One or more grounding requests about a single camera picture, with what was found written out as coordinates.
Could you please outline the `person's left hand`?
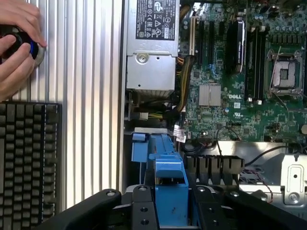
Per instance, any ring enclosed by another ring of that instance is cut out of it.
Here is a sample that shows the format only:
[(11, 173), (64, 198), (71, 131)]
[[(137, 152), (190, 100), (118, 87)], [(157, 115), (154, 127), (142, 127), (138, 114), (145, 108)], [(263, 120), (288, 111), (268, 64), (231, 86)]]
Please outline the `person's left hand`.
[[(41, 33), (40, 10), (24, 0), (0, 2), (0, 24), (14, 25), (25, 31), (42, 47), (47, 43)], [(0, 101), (3, 102), (21, 89), (35, 68), (30, 45), (23, 44), (0, 65)]]

